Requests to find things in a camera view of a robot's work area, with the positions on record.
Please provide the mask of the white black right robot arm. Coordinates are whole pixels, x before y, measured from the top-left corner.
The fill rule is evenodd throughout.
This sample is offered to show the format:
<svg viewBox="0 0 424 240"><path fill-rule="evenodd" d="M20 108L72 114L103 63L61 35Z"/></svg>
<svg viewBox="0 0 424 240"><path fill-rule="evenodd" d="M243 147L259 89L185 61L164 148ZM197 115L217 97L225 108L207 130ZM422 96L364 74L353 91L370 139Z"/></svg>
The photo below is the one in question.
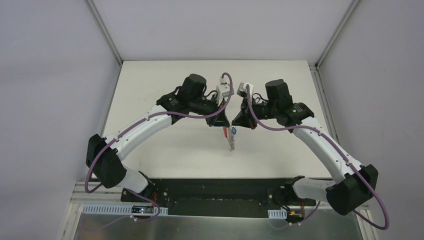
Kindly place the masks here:
<svg viewBox="0 0 424 240"><path fill-rule="evenodd" d="M306 144L331 175L331 180L293 178L284 185L284 200L290 205L303 199L326 202L343 216L370 200L377 185L378 170L348 155L304 103L293 102L283 79L269 81L265 88L267 99L256 103L253 86L243 82L239 85L237 95L243 101L233 125L255 129L259 120L275 119Z"/></svg>

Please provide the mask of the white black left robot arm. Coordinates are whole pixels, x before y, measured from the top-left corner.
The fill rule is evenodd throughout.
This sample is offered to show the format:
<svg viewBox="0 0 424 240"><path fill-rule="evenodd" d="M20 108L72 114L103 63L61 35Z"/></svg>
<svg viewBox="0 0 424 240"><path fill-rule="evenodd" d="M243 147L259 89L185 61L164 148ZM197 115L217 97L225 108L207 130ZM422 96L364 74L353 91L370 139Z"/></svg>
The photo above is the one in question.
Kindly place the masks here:
<svg viewBox="0 0 424 240"><path fill-rule="evenodd" d="M161 96L145 114L125 128L104 137L99 134L90 137L85 192L91 194L99 187L120 187L132 191L140 202L149 201L153 189L148 178L124 166L123 160L148 138L183 118L205 119L210 127L229 126L229 123L220 122L219 117L225 116L225 108L234 93L232 77L227 72L221 75L216 89L210 92L212 98L205 94L206 89L206 79L191 73L182 85Z"/></svg>

